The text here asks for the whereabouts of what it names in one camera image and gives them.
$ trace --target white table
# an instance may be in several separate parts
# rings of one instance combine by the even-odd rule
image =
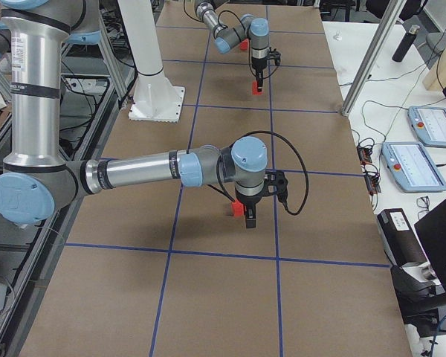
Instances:
[[[370,41],[377,28],[376,24],[343,23],[343,22],[324,22],[327,41],[334,61],[334,67],[337,71],[339,84],[350,83],[360,66],[363,56],[370,44]],[[361,138],[371,137],[376,143],[383,140],[383,136],[367,128],[363,124],[361,109],[367,100],[374,100],[388,106],[422,106],[428,103],[436,102],[444,98],[441,92],[427,91],[422,80],[428,73],[424,61],[418,51],[412,46],[404,60],[400,63],[391,60],[393,53],[398,47],[405,30],[401,25],[396,25],[381,51],[379,58],[371,73],[371,80],[379,80],[401,76],[415,68],[421,66],[411,74],[407,74],[397,80],[388,80],[383,82],[367,82],[363,87],[349,120],[352,128],[360,133]],[[341,86],[342,96],[345,97],[349,91],[349,86]],[[446,100],[435,104],[446,108]],[[384,108],[374,103],[367,103],[363,109],[366,122],[377,130],[386,133],[389,130],[392,120],[395,118],[392,129],[387,136],[387,141],[417,141],[417,137],[410,128],[406,110],[396,108]],[[381,191],[378,195],[378,205],[375,214],[380,213],[387,208],[403,208],[410,224],[413,226],[418,221],[418,212],[421,210],[416,205],[416,199],[421,196],[430,197],[430,208],[434,208],[446,198],[446,191],[443,193],[403,193],[394,182],[392,175],[386,169],[383,161],[379,163],[381,145],[376,145],[373,150],[372,160],[380,169]],[[431,158],[437,164],[446,162],[446,149],[427,148]],[[442,176],[446,180],[446,167],[439,168]],[[420,356],[423,350],[429,350],[429,338],[423,338],[421,343],[416,336],[416,330],[407,328],[410,339],[413,356]],[[435,357],[446,357],[446,336],[437,338],[439,345],[435,347]]]

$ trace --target gray floor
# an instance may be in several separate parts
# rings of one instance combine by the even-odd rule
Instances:
[[[345,8],[334,9],[332,11],[332,17],[325,16],[324,21],[336,21],[336,22],[344,22],[345,21]],[[365,8],[365,1],[362,0],[360,11],[355,11],[355,6],[352,7],[350,11],[350,22],[373,22],[379,23],[380,19],[376,18],[373,14],[368,12]],[[416,47],[420,46],[423,42],[425,42],[426,35],[431,32],[439,32],[436,26],[431,22],[431,20],[424,15],[423,13],[419,16],[414,15],[411,19],[408,19],[404,22],[403,26],[406,30],[409,30],[411,25],[419,25],[420,30],[418,32],[418,36],[416,37],[414,45]],[[427,46],[423,46],[418,49],[419,53],[423,60],[428,64],[428,67],[431,68],[433,63],[436,61],[436,57],[433,55],[433,51]]]

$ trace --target black cylinder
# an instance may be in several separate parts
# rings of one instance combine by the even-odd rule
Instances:
[[[415,42],[416,34],[418,33],[419,26],[413,25],[410,30],[401,39],[400,45],[393,54],[392,60],[395,62],[401,62],[406,56],[410,46]]]

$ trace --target sticker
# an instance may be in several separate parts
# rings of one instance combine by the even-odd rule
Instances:
[[[395,225],[397,231],[410,230],[410,227],[408,226],[408,223],[401,212],[390,212],[390,216],[392,217],[393,224]]]
[[[25,38],[12,37],[12,71],[25,70]]]

